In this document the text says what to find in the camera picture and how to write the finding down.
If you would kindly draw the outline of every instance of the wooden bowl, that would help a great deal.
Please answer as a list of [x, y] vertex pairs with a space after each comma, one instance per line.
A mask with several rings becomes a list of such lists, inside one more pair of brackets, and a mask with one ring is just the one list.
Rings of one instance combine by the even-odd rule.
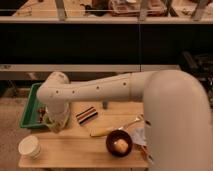
[[[126, 152], [124, 153], [121, 153], [119, 151], [117, 151], [115, 149], [115, 145], [114, 143], [116, 141], [118, 141], [119, 139], [122, 139], [124, 140], [127, 144], [128, 144], [128, 148], [126, 150]], [[131, 137], [129, 136], [129, 134], [125, 131], [122, 131], [122, 130], [115, 130], [115, 131], [112, 131], [108, 136], [107, 136], [107, 139], [106, 139], [106, 147], [107, 147], [107, 150], [113, 154], [114, 156], [118, 156], [118, 157], [124, 157], [126, 155], [128, 155], [131, 150], [132, 150], [132, 139]]]

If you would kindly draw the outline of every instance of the white mug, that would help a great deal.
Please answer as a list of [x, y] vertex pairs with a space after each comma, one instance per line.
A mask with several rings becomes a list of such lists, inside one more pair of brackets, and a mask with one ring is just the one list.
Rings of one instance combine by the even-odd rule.
[[18, 146], [19, 153], [30, 158], [37, 158], [41, 151], [38, 138], [30, 135], [22, 139]]

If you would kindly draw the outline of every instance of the green tray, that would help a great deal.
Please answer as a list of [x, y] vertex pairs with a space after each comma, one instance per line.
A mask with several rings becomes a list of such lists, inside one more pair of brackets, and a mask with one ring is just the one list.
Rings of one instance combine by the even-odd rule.
[[38, 122], [38, 113], [37, 110], [40, 107], [44, 107], [36, 97], [38, 88], [41, 86], [41, 83], [35, 83], [31, 86], [30, 94], [28, 96], [28, 101], [25, 106], [21, 121], [21, 128], [44, 128], [45, 124]]

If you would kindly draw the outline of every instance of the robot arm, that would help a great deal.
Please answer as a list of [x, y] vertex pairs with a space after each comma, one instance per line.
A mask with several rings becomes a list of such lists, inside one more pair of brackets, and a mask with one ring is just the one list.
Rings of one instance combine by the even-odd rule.
[[150, 171], [213, 170], [212, 115], [203, 87], [189, 74], [167, 70], [69, 84], [55, 72], [37, 96], [53, 119], [69, 114], [69, 101], [141, 100]]

